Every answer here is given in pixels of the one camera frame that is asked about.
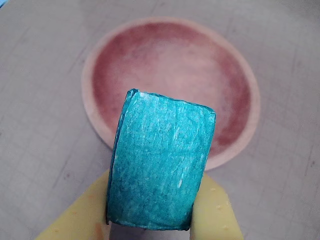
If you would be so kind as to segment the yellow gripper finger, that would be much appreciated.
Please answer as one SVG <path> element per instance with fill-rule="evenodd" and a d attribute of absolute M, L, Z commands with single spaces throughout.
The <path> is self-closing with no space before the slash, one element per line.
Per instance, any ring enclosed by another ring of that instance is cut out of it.
<path fill-rule="evenodd" d="M 225 190 L 206 173 L 193 204 L 191 240 L 242 240 L 241 228 Z"/>
<path fill-rule="evenodd" d="M 106 195 L 109 171 L 102 174 L 37 240 L 108 240 Z"/>

